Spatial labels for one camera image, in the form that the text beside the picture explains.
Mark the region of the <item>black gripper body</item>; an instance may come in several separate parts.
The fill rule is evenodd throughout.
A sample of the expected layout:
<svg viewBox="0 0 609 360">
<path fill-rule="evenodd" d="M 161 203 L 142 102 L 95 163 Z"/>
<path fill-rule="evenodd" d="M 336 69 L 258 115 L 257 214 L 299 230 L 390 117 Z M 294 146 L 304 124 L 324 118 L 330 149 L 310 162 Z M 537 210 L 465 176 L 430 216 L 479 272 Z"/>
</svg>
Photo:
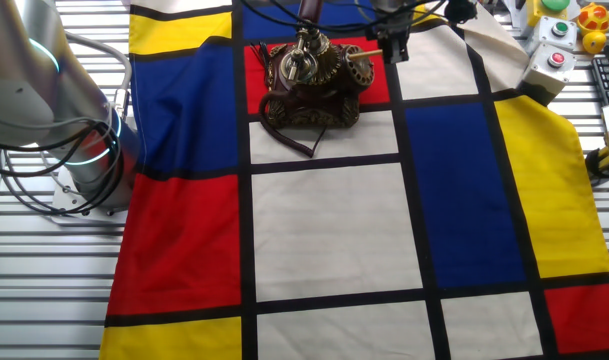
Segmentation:
<svg viewBox="0 0 609 360">
<path fill-rule="evenodd" d="M 407 41 L 410 35 L 412 20 L 413 11 L 396 15 L 381 24 L 373 25 L 368 28 L 365 31 L 366 38 L 368 40 L 388 39 Z"/>
</svg>

